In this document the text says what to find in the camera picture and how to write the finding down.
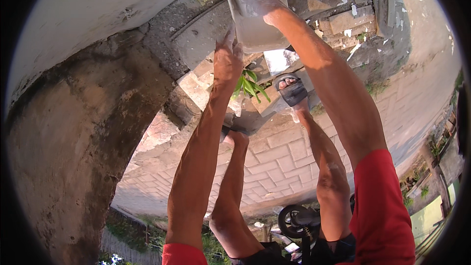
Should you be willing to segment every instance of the red shirt sleeve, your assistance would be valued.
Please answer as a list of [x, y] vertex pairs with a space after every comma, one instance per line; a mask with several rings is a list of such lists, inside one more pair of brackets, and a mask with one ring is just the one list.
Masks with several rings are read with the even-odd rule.
[[388, 150], [374, 150], [355, 169], [355, 264], [415, 263], [412, 225]]
[[162, 265], [208, 265], [202, 251], [180, 243], [163, 246]]

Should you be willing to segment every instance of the black sandal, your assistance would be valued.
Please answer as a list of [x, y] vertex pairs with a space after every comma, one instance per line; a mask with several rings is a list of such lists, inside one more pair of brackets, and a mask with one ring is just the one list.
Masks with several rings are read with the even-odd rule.
[[237, 131], [237, 132], [242, 132], [245, 135], [248, 135], [248, 132], [246, 130], [234, 129], [234, 128], [231, 128], [231, 127], [227, 127], [226, 125], [222, 125], [221, 136], [219, 137], [219, 143], [220, 144], [224, 141], [224, 139], [226, 138], [226, 136], [227, 136], [227, 134], [229, 133], [230, 130]]
[[[286, 83], [286, 79], [295, 79], [296, 83], [291, 83], [288, 85]], [[280, 82], [285, 81], [286, 87], [283, 89], [280, 89]], [[285, 102], [290, 106], [295, 106], [298, 103], [300, 103], [303, 99], [305, 99], [308, 96], [308, 91], [304, 87], [304, 84], [302, 83], [301, 78], [299, 78], [296, 74], [294, 73], [287, 73], [287, 74], [281, 74], [278, 77], [275, 78], [273, 81], [273, 84], [278, 92], [280, 92], [281, 97], [285, 100]]]

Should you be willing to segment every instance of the white painted wall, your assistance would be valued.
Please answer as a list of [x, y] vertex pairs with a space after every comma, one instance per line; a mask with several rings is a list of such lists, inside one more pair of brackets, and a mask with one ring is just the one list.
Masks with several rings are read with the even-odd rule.
[[[88, 45], [138, 27], [174, 0], [38, 0], [15, 50], [6, 107], [42, 72]], [[124, 9], [131, 10], [126, 20]]]

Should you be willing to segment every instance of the hand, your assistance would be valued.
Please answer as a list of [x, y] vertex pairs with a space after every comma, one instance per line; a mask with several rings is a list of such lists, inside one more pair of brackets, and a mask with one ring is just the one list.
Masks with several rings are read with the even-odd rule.
[[236, 40], [236, 29], [232, 24], [222, 40], [216, 40], [214, 52], [214, 85], [233, 86], [242, 74], [242, 45]]
[[292, 11], [286, 7], [280, 0], [241, 0], [248, 6], [253, 8], [253, 11], [263, 16], [263, 20], [271, 26], [276, 26], [276, 20], [280, 17], [280, 12]]

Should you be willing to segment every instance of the white plastic container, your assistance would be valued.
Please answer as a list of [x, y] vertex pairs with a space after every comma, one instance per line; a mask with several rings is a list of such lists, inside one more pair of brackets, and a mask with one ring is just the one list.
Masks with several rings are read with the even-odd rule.
[[[280, 0], [288, 6], [288, 0]], [[259, 53], [267, 50], [285, 49], [288, 39], [274, 26], [263, 21], [262, 16], [244, 17], [239, 13], [234, 0], [227, 0], [235, 23], [237, 40], [245, 53]]]

